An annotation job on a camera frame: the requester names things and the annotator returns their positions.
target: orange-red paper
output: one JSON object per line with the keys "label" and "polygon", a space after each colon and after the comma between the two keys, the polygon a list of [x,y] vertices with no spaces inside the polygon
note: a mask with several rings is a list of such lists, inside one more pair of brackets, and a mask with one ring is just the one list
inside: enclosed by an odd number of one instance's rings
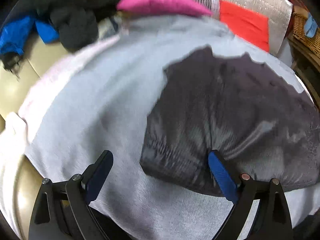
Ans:
{"label": "orange-red paper", "polygon": [[268,17],[220,0],[220,21],[227,24],[234,34],[269,52]]}

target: magenta cushion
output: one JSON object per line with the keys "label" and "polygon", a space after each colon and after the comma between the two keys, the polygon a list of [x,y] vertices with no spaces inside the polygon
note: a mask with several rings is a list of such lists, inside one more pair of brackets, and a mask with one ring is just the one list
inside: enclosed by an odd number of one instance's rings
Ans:
{"label": "magenta cushion", "polygon": [[212,12],[194,0],[121,0],[117,10],[141,15],[183,14],[210,16]]}

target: silver screw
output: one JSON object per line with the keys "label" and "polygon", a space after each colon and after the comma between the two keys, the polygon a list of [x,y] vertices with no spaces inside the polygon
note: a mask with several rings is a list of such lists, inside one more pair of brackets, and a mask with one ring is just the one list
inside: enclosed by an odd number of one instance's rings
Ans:
{"label": "silver screw", "polygon": [[81,174],[75,174],[75,175],[73,175],[73,176],[72,176],[72,179],[73,179],[74,181],[81,179]]}
{"label": "silver screw", "polygon": [[241,178],[244,179],[244,180],[249,180],[250,179],[250,176],[246,173],[243,173],[241,174]]}
{"label": "silver screw", "polygon": [[280,183],[279,179],[273,178],[272,182],[276,185],[278,185]]}
{"label": "silver screw", "polygon": [[45,184],[47,184],[49,181],[50,181],[50,180],[49,180],[48,178],[44,178],[44,179],[42,180],[42,184],[45,185]]}

